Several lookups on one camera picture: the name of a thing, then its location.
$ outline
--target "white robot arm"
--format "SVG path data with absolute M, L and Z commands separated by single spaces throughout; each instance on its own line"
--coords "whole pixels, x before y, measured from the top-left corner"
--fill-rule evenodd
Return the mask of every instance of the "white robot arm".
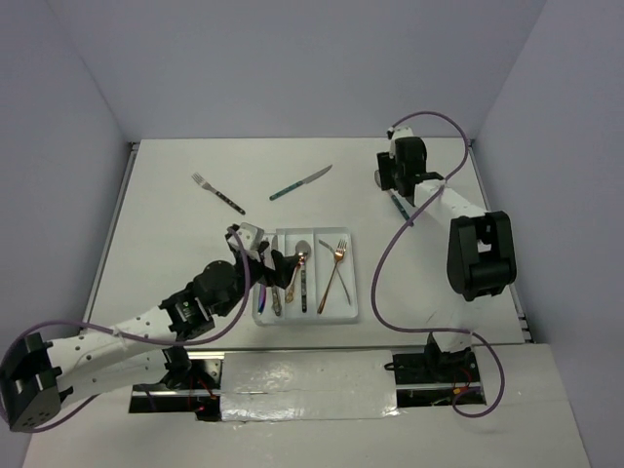
M 479 325 L 479 310 L 490 295 L 504 291 L 516 279 L 511 221 L 504 212 L 487 212 L 446 186 L 438 173 L 427 172 L 427 148 L 409 127 L 392 129 L 390 150 L 377 154 L 382 190 L 395 189 L 411 205 L 427 207 L 448 233 L 447 276 L 459 294 L 452 310 L 442 311 L 440 327 L 472 331 Z M 432 340 L 443 353 L 470 346 L 465 333 L 434 333 Z
M 269 250 L 264 232 L 250 224 L 232 226 L 248 258 L 251 284 L 285 289 L 299 262 Z M 14 346 L 0 367 L 0 392 L 10 429 L 29 432 L 79 400 L 138 383 L 163 382 L 176 388 L 192 367 L 181 344 L 215 327 L 214 316 L 227 316 L 245 292 L 245 270 L 238 244 L 226 236 L 235 264 L 210 263 L 186 287 L 113 327 L 113 334 L 87 332 L 44 341 L 40 333 Z M 121 332 L 149 339 L 127 339 Z M 207 373 L 202 382 L 213 383 Z

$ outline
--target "gray wall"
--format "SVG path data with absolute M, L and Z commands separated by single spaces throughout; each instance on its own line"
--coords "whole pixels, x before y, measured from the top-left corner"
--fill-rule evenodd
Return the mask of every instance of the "gray wall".
M 133 139 L 475 135 L 544 4 L 49 1 Z
M 623 24 L 621 0 L 548 0 L 475 149 L 594 468 L 623 453 Z
M 0 4 L 1 356 L 30 325 L 82 317 L 128 153 L 46 2 Z M 0 424 L 0 464 L 27 441 Z

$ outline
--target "table knife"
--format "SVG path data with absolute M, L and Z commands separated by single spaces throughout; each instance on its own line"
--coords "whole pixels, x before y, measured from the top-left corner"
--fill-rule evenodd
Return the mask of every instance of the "table knife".
M 299 182 L 295 182 L 293 185 L 290 185 L 288 187 L 286 187 L 283 190 L 280 190 L 277 193 L 274 193 L 273 195 L 271 195 L 269 197 L 269 200 L 273 201 L 273 200 L 277 200 L 278 198 L 280 198 L 283 195 L 286 195 L 287 193 L 295 190 L 296 188 L 300 187 L 301 185 L 303 185 L 304 183 L 310 183 L 314 180 L 316 180 L 317 178 L 319 178 L 320 176 L 325 175 L 331 168 L 332 168 L 333 164 L 330 164 L 329 166 L 327 166 L 326 168 L 321 169 L 320 171 L 318 171 L 317 173 L 314 173 L 313 175 L 310 175 L 308 177 L 306 177 L 303 180 L 300 180 Z

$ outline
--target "silver spoon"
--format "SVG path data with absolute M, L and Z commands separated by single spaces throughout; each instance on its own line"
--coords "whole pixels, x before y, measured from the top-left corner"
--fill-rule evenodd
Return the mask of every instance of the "silver spoon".
M 381 175 L 379 175 L 379 170 L 374 172 L 374 183 L 377 184 L 377 187 L 381 188 Z M 399 199 L 390 191 L 388 191 L 388 195 L 390 195 L 390 198 L 392 199 L 392 203 L 394 203 L 394 206 L 397 207 L 397 209 L 403 216 L 403 219 L 405 221 L 410 219 L 410 215 L 408 214 L 408 212 L 406 212 L 406 209 L 403 208 L 403 205 L 401 205 L 401 202 L 399 201 Z
M 306 285 L 305 285 L 305 279 L 303 278 L 303 276 L 305 275 L 305 262 L 312 255 L 312 248 L 310 247 L 310 245 L 307 242 L 299 241 L 294 246 L 294 253 L 299 256 L 299 264 L 296 266 L 296 268 L 294 270 L 294 273 L 292 273 L 291 283 L 289 284 L 289 287 L 286 290 L 286 303 L 287 304 L 290 304 L 291 302 L 293 302 L 293 299 L 294 299 L 294 283 L 295 283 L 295 279 L 296 279 L 296 273 L 297 273 L 297 271 L 299 271 L 299 268 L 301 268 L 301 270 L 302 270 L 302 272 L 301 272 L 301 288 L 302 288 L 301 294 L 303 294 L 303 292 L 305 290 L 305 286 Z

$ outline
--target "cutlery tray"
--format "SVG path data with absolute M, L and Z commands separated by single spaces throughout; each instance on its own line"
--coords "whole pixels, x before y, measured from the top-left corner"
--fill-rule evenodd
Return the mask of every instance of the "cutlery tray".
M 358 320 L 358 295 L 356 292 L 355 267 L 353 262 L 354 249 L 351 233 L 346 227 L 292 228 L 277 229 L 266 233 L 266 240 L 271 242 L 273 236 L 278 238 L 278 251 L 284 255 L 294 255 L 294 246 L 299 241 L 306 241 L 311 248 L 311 255 L 305 263 L 307 283 L 307 312 L 302 311 L 301 301 L 301 270 L 296 275 L 294 296 L 291 303 L 286 303 L 286 291 L 278 288 L 282 314 L 276 315 L 273 310 L 273 296 L 267 288 L 263 311 L 258 312 L 260 285 L 253 288 L 253 319 L 260 326 L 271 325 L 331 325 L 350 324 Z M 327 242 L 333 249 L 341 239 L 347 241 L 347 253 L 338 264 L 338 269 L 349 291 L 351 304 L 347 301 L 344 288 L 338 274 L 333 275 L 330 292 L 322 314 L 318 314 L 319 304 L 332 275 L 333 254 L 319 244 L 319 240 Z

